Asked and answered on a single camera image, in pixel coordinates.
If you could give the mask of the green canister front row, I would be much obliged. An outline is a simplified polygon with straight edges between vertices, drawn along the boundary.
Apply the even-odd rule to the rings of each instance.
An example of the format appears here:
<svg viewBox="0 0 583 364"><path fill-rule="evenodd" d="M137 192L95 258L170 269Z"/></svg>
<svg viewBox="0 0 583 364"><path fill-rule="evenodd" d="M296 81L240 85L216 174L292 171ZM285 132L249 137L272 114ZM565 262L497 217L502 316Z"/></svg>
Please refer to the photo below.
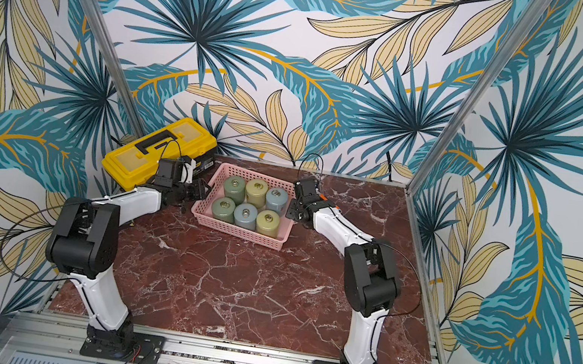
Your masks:
<svg viewBox="0 0 583 364"><path fill-rule="evenodd" d="M230 197L220 197L213 201L212 206L212 217L221 222L226 222L228 224L234 224L235 220L235 210L236 203Z"/></svg>

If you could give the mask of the yellow-green canister front row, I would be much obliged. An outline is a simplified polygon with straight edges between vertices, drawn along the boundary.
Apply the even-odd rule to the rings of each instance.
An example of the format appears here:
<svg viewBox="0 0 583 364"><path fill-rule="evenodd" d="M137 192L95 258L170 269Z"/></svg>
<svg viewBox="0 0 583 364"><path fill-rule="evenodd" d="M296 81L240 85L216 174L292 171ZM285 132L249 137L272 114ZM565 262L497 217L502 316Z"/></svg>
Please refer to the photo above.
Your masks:
<svg viewBox="0 0 583 364"><path fill-rule="evenodd" d="M256 218L256 232L263 236L277 238L280 227L280 214L272 210L263 210L259 212Z"/></svg>

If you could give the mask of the blue canister front row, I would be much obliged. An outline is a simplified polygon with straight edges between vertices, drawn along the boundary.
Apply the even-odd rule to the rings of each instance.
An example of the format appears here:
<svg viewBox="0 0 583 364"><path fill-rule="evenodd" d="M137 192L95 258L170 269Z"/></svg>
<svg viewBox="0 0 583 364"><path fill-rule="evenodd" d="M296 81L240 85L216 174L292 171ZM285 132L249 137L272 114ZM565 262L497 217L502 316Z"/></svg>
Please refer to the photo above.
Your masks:
<svg viewBox="0 0 583 364"><path fill-rule="evenodd" d="M237 205L233 216L236 226L249 231L256 231L256 222L259 212L253 204L244 202Z"/></svg>

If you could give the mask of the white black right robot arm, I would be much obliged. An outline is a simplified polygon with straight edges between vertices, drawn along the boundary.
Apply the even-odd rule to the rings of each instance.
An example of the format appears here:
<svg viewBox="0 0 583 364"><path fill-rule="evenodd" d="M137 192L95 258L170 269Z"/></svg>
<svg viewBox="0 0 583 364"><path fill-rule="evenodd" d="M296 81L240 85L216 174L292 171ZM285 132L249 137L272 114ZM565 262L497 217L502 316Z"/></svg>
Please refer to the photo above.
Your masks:
<svg viewBox="0 0 583 364"><path fill-rule="evenodd" d="M287 217L314 229L343 255L345 297L353 314L340 364L378 364L381 326L401 292L393 249L357 228L321 195L297 196Z"/></svg>

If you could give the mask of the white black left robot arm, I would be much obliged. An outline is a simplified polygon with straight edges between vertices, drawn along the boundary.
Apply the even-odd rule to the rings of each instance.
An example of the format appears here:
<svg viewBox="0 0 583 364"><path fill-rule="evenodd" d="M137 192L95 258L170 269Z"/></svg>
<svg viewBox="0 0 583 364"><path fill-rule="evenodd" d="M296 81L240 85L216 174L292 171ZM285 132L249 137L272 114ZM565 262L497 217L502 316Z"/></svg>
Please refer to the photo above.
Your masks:
<svg viewBox="0 0 583 364"><path fill-rule="evenodd" d="M163 177L102 198L65 201L47 242L45 257L76 286L89 314L87 340L117 355L135 349L130 309L123 303L113 274L119 232L139 217L162 207L205 200L210 187Z"/></svg>

